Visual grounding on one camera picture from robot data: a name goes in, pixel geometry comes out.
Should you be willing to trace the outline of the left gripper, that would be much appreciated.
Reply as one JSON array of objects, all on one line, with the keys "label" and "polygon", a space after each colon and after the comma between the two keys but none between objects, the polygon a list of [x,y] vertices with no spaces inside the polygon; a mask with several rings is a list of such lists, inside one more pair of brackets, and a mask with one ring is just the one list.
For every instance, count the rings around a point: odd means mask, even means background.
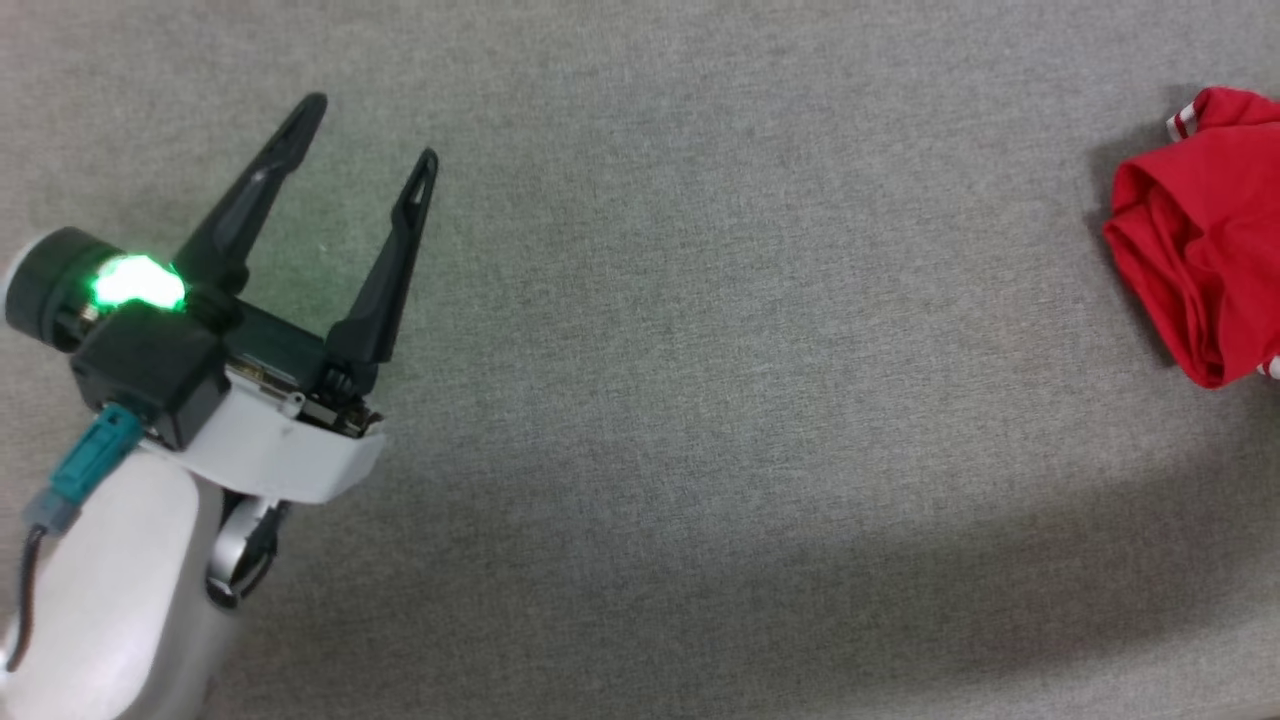
[{"label": "left gripper", "polygon": [[433,149],[419,155],[378,259],[325,338],[236,297],[250,277],[250,252],[326,106],[325,94],[308,94],[294,106],[173,264],[65,227],[29,242],[4,275],[5,323],[65,355],[69,365],[100,322],[134,301],[187,313],[220,334],[230,387],[204,429],[177,452],[147,428],[132,454],[157,456],[233,495],[329,502],[369,475],[385,443],[381,415],[367,396],[398,340],[439,167]]}]

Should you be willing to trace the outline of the red basketball jersey white trim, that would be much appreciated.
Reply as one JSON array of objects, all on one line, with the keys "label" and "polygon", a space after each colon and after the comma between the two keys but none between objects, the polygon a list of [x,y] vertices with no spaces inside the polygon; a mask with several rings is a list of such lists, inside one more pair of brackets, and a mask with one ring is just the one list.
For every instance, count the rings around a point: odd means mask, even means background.
[{"label": "red basketball jersey white trim", "polygon": [[1280,380],[1280,97],[1213,86],[1123,161],[1103,238],[1175,364]]}]

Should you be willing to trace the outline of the grey fabric sofa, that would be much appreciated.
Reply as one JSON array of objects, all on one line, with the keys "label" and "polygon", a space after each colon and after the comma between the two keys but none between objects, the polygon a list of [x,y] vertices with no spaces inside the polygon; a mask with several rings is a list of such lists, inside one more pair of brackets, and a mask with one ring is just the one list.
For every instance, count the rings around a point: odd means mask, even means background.
[{"label": "grey fabric sofa", "polygon": [[323,333],[440,158],[387,450],[202,720],[1280,714],[1280,382],[1101,234],[1280,0],[0,0],[0,273],[174,251],[330,99],[246,296]]}]

